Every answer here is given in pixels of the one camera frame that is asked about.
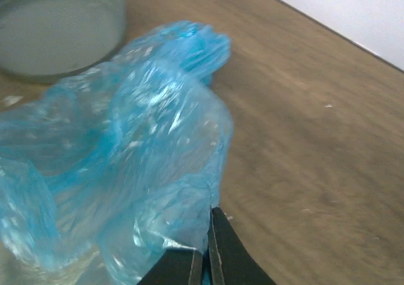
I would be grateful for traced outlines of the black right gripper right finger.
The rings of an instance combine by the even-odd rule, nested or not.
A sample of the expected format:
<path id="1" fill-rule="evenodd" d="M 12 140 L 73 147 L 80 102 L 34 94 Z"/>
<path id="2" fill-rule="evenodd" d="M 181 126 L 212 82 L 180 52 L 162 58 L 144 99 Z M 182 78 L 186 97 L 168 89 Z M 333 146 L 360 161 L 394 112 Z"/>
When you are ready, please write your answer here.
<path id="1" fill-rule="evenodd" d="M 211 210 L 208 253 L 212 284 L 275 285 L 254 261 L 234 231 L 223 210 Z"/>

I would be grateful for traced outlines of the blue translucent plastic trash bag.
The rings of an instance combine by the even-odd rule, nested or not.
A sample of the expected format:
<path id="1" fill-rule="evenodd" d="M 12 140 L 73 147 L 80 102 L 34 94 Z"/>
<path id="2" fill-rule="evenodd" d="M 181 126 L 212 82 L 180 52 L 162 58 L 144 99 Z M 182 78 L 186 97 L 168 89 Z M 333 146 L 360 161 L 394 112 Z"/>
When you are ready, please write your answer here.
<path id="1" fill-rule="evenodd" d="M 206 251 L 230 54 L 210 25 L 169 23 L 1 113 L 2 284 L 137 284 L 167 250 Z"/>

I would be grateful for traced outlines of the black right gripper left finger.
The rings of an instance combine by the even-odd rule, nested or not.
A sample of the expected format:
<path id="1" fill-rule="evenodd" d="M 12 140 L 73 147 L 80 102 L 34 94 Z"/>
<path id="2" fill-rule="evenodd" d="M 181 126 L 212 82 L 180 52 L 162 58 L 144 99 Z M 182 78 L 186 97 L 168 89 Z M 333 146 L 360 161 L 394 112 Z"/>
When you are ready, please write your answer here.
<path id="1" fill-rule="evenodd" d="M 191 250 L 167 250 L 138 285 L 199 285 L 203 255 Z"/>

